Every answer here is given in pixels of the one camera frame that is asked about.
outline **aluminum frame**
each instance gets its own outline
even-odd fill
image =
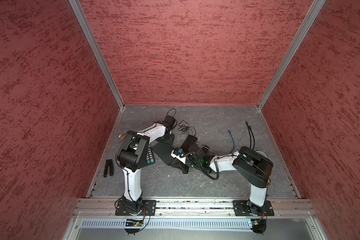
[[[302,40],[304,39],[305,35],[307,34],[309,28],[312,26],[312,23],[316,19],[317,15],[319,14],[322,6],[324,5],[326,0],[314,0],[310,9],[307,12],[307,15],[305,16],[304,20],[302,21],[295,37],[293,38],[287,52],[284,55],[283,60],[281,60],[281,63],[276,70],[275,74],[273,75],[271,81],[269,82],[269,85],[265,92],[263,93],[263,96],[261,97],[259,103],[257,104],[258,108],[261,110],[268,100],[269,96],[271,95],[274,87],[278,83],[279,79],[281,78],[281,75],[284,73],[285,69],[287,68],[289,62],[291,61],[293,55],[295,54],[296,50],[300,46]]]
[[[125,108],[120,108],[119,114],[117,115],[115,124],[113,125],[112,131],[111,131],[111,133],[109,135],[106,147],[104,148],[104,151],[103,151],[103,154],[101,156],[99,165],[97,166],[96,173],[93,176],[91,186],[89,187],[89,190],[87,192],[86,197],[91,197],[92,196],[92,192],[96,190],[96,185],[97,185],[97,182],[100,179],[100,176],[103,175],[103,173],[104,173],[104,167],[105,167],[105,164],[106,164],[106,158],[107,158],[107,156],[108,156],[108,154],[110,152],[110,148],[112,146],[112,143],[116,138],[116,133],[117,133],[117,130],[119,128],[119,124],[120,124],[121,118],[123,116],[124,109]]]
[[[114,202],[118,197],[96,197],[80,199],[72,216],[71,224],[63,240],[75,240],[83,220],[125,219],[115,216]],[[236,217],[233,211],[233,200],[239,198],[192,198],[192,197],[147,197],[157,200],[156,213],[152,219],[250,219],[259,217]],[[268,199],[275,212],[268,218],[303,218],[307,220],[312,237],[315,240],[327,240],[317,215],[309,199]]]
[[[128,218],[84,218],[80,228],[107,228],[107,229],[139,229],[140,227],[125,227]],[[145,229],[181,229],[207,231],[237,231],[252,232],[250,219],[243,218],[150,218],[144,223]]]
[[[89,23],[84,14],[84,11],[79,3],[79,0],[69,0],[69,3],[71,4],[73,12],[75,13],[76,18],[79,21],[79,24],[81,26],[81,29],[83,30],[84,35],[86,36],[87,41],[88,41],[89,45],[91,46],[91,49],[93,51],[93,54],[96,57],[96,60],[99,63],[99,66],[100,66],[101,70],[103,71],[104,76],[106,77],[106,80],[108,82],[108,85],[109,85],[112,93],[113,93],[113,96],[115,97],[117,104],[119,105],[119,108],[122,109],[124,107],[124,102],[121,99],[119,90],[117,89],[116,83],[113,80],[112,74],[110,73],[110,70],[107,66],[106,60],[104,59],[104,56],[101,53],[99,45],[97,44],[96,38],[93,35],[91,27],[89,26]]]

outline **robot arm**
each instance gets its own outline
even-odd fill
[[[153,164],[147,160],[149,144],[154,140],[172,144],[174,135],[171,131],[175,128],[176,120],[167,115],[164,121],[157,121],[144,130],[128,131],[120,135],[120,144],[116,150],[116,162],[124,172],[125,192],[122,202],[131,214],[140,212],[142,206],[142,191],[140,186],[141,169]]]
[[[212,171],[219,173],[237,170],[251,184],[250,200],[246,211],[255,216],[262,214],[273,163],[248,147],[241,147],[239,151],[225,156],[208,156],[206,154],[208,150],[198,147],[196,141],[196,137],[189,135],[180,149],[174,149],[171,152],[171,156],[183,164],[186,164],[187,158],[192,157],[192,162],[198,161],[197,167],[208,176]],[[186,157],[186,153],[189,152],[193,153],[192,156]]]
[[[250,182],[251,194],[248,201],[248,211],[252,215],[261,214],[273,163],[248,147],[241,147],[239,151],[234,152],[232,155],[214,156],[210,161],[210,168],[214,172],[216,172],[215,162],[220,172],[237,170]]]

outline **black cable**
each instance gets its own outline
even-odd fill
[[[253,138],[253,147],[252,147],[252,150],[254,150],[254,135],[253,135],[253,132],[252,132],[252,128],[250,128],[250,130],[251,130],[252,138]]]
[[[143,206],[145,209],[148,210],[148,213],[149,213],[148,223],[147,223],[143,228],[141,228],[139,231],[137,231],[137,232],[135,232],[135,233],[140,232],[140,231],[143,230],[146,226],[148,226],[149,221],[151,220],[151,212],[150,212],[150,210],[149,210],[147,207],[145,207],[144,205],[142,205],[142,206]]]
[[[263,170],[261,170],[258,166],[254,165],[253,163],[251,163],[251,162],[247,162],[247,163],[252,164],[251,166],[257,167],[260,171],[262,171],[264,173],[265,176],[267,175]],[[269,180],[269,185],[270,185],[272,183],[272,181],[270,178],[268,178],[268,180]]]
[[[115,202],[115,208],[116,208],[116,203],[118,202],[118,201],[120,201],[120,199],[122,199],[123,197],[120,197],[119,199],[117,199],[116,200],[116,202]]]
[[[250,149],[252,149],[252,137],[251,137],[251,130],[250,130],[251,126],[248,125],[247,121],[245,121],[245,124],[247,125],[248,133],[250,134]]]
[[[175,125],[173,126],[173,128],[171,128],[171,131],[173,130],[173,129],[175,129],[175,127],[177,126],[177,120],[175,119]]]
[[[216,157],[216,159],[220,159],[222,157],[238,157],[238,156],[231,154],[231,155],[225,155],[225,156],[221,156],[221,157]]]
[[[175,110],[175,114],[172,116],[172,117],[174,117],[174,116],[176,115],[177,110],[176,110],[176,108],[171,108],[171,109],[169,109],[168,113],[169,113],[171,110]]]
[[[193,136],[196,136],[196,129],[195,127],[193,126],[189,126],[189,123],[187,123],[185,120],[182,120],[180,123],[179,123],[179,128],[178,128],[179,131],[181,131],[183,134],[188,134],[189,135],[189,130],[191,130],[192,132],[192,135]]]
[[[131,194],[129,193],[129,178],[128,178],[129,172],[128,172],[127,170],[125,170],[125,168],[121,167],[121,166],[117,163],[117,151],[119,150],[119,147],[120,147],[121,142],[122,142],[122,141],[119,142],[119,145],[118,145],[117,148],[116,148],[115,161],[116,161],[116,164],[117,164],[121,169],[123,169],[123,170],[127,173],[127,190],[128,190],[128,195],[129,195],[130,199],[133,201],[133,199],[132,199],[132,197],[131,197]]]
[[[150,129],[147,129],[147,130],[145,130],[145,131],[138,131],[138,132],[140,132],[140,133],[145,133],[146,131],[149,131],[149,130],[151,130],[152,128],[155,128],[156,127],[156,125],[157,125],[157,123],[155,123],[154,122],[154,126],[152,126]]]
[[[197,166],[197,169],[200,170],[204,175],[206,175],[207,177],[209,177],[210,179],[212,180],[217,180],[219,179],[219,166],[217,165],[217,162],[215,161],[215,166],[216,166],[216,177],[212,177],[211,175],[209,175],[208,173],[204,172],[203,168],[200,166],[199,164],[199,161],[198,159],[196,158],[197,154],[195,152],[189,152],[187,154],[184,154],[184,155],[179,155],[179,157],[187,157],[187,156],[191,156],[191,157],[194,157],[195,160],[196,160],[196,163],[193,162],[190,158],[188,158],[189,161],[191,161],[191,163],[194,165],[194,166]]]

